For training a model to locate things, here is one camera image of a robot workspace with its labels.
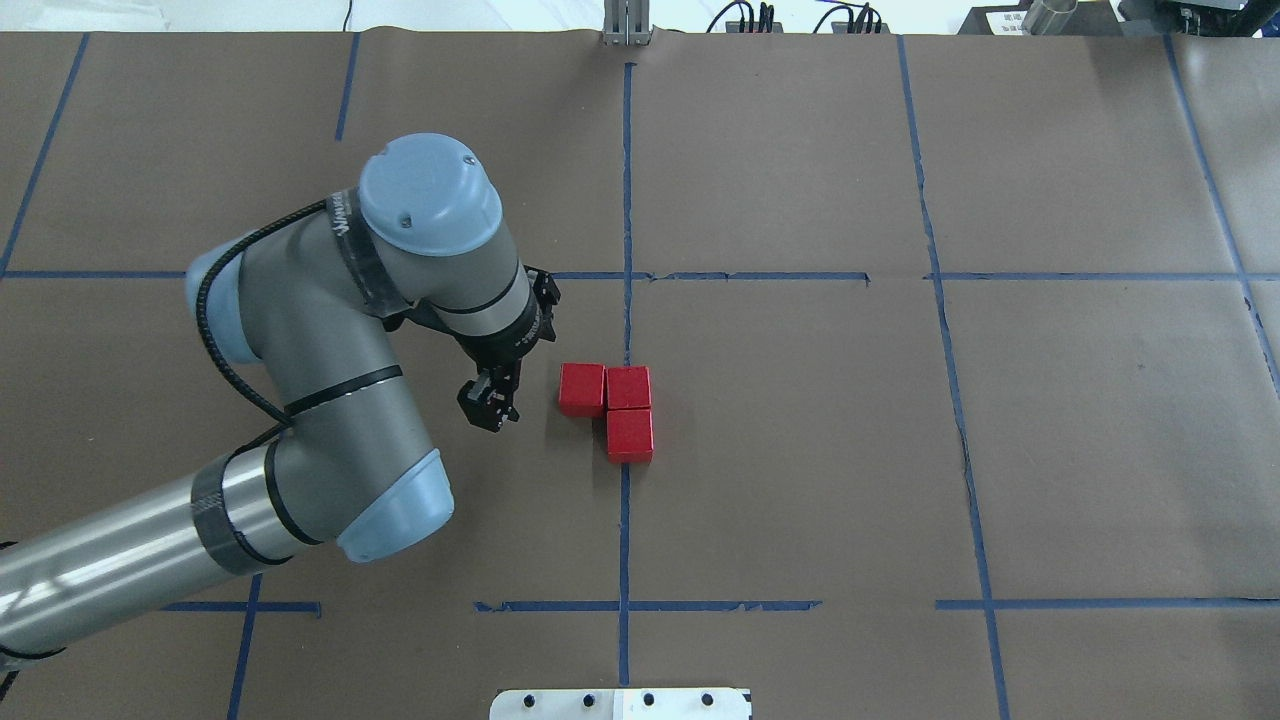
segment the white floor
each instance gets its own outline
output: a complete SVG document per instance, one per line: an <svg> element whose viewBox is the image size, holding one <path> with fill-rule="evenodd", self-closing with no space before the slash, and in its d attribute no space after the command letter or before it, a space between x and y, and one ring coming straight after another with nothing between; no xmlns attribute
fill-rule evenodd
<svg viewBox="0 0 1280 720"><path fill-rule="evenodd" d="M1000 1L877 0L874 5L895 32L954 35L970 6ZM831 8L820 0L776 5L777 20L788 32L810 32ZM650 19L664 28L703 32L722 6L721 0L653 0ZM337 31L346 14L347 0L4 0L0 31ZM353 0L351 28L599 29L603 20L603 0Z"/></svg>

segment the black cable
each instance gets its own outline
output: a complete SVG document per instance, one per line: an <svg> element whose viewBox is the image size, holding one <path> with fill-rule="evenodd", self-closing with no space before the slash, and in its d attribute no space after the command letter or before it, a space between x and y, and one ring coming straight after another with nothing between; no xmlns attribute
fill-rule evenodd
<svg viewBox="0 0 1280 720"><path fill-rule="evenodd" d="M739 32L745 32L748 28L755 24L755 8L753 8L751 4L748 3L746 0L733 0L728 5L724 5L721 9L721 12L714 18L712 18L712 24L707 26L707 32L716 29L716 23L724 17L724 13L732 10L735 5L739 6L740 13L742 12L741 9L745 6L746 12L750 14L751 18L746 27L742 27L742 20L739 20Z"/></svg>
<svg viewBox="0 0 1280 720"><path fill-rule="evenodd" d="M813 26L813 33L812 35L818 35L818 31L822 29L822 23L827 22L827 18L829 18L835 13L838 13L840 10L845 10L845 12L849 13L849 27L852 27L854 26L854 8L861 8L861 5L836 5L835 8L827 10L827 14L824 14L822 17L822 19L818 20L818 24Z"/></svg>
<svg viewBox="0 0 1280 720"><path fill-rule="evenodd" d="M4 676L4 682L0 682L0 702L4 702L5 696L9 694L9 688L13 687L13 682L18 679L18 670L10 670L8 675Z"/></svg>
<svg viewBox="0 0 1280 720"><path fill-rule="evenodd" d="M870 5L863 5L863 9L858 12L858 19L854 22L854 27L850 27L849 32L856 32L856 33L861 35L861 32L863 32L863 23L867 24L867 29L870 29L870 26L872 26L872 13L870 13L870 10L872 10Z"/></svg>
<svg viewBox="0 0 1280 720"><path fill-rule="evenodd" d="M292 424L288 414L275 405L271 405L269 400L250 387L250 384L232 369L230 364L227 363L227 357L223 356L223 351L219 350L218 343L214 342L214 332L209 328L209 291L214 287L214 278L218 277L218 273L223 272L223 268L229 265L237 255L244 252L255 242L262 240L264 237L268 237L269 234L288 227L307 215L319 213L320 210L324 210L324 200L312 202L301 210L294 210L279 220L248 233L243 240L230 246L230 249L228 249L221 258L209 266L209 272L205 273L205 278L200 281L200 290L196 291L196 329L200 331L200 341L205 343L205 351L209 352L209 359L214 361L214 366L218 368L219 373L221 373L223 379L236 388L236 392L244 396L244 398L253 405L257 405L260 410L270 415L282 425Z"/></svg>
<svg viewBox="0 0 1280 720"><path fill-rule="evenodd" d="M236 452L232 452L232 456L239 455L241 452L248 452L250 450L253 450L255 447L257 447L257 446L262 445L264 442L266 442L266 441L274 438L275 436L280 434L283 430L284 430L284 425L283 424L276 424L270 430L266 430L265 433L257 436L256 438L253 438L253 439L246 442L244 445L237 447Z"/></svg>

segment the red wooden cube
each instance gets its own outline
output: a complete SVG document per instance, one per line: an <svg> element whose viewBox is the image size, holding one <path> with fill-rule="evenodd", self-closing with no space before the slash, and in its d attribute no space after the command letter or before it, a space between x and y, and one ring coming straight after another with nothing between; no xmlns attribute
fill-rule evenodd
<svg viewBox="0 0 1280 720"><path fill-rule="evenodd" d="M570 418L603 418L604 365L562 364L559 406L561 413Z"/></svg>
<svg viewBox="0 0 1280 720"><path fill-rule="evenodd" d="M653 410L609 410L609 462L649 462L653 460Z"/></svg>
<svg viewBox="0 0 1280 720"><path fill-rule="evenodd" d="M639 410L653 407L649 387L649 368L609 368L605 382L609 410Z"/></svg>

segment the white metal plate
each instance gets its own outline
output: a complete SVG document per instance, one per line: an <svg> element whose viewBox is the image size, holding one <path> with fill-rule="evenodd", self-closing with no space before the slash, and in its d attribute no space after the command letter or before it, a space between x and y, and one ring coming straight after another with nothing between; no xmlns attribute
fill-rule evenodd
<svg viewBox="0 0 1280 720"><path fill-rule="evenodd" d="M536 717L750 720L751 691L737 688L504 691L498 693L489 706L489 720Z"/></svg>

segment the metal cylinder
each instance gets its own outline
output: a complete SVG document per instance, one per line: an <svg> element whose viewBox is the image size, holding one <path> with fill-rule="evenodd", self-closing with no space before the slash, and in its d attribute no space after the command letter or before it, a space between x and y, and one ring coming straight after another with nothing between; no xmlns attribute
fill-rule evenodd
<svg viewBox="0 0 1280 720"><path fill-rule="evenodd" d="M1023 18L1023 29L1028 35L1059 35L1076 4L1078 0L1036 0Z"/></svg>
<svg viewBox="0 0 1280 720"><path fill-rule="evenodd" d="M192 524L192 478L0 552L3 651L58 651L232 579Z"/></svg>

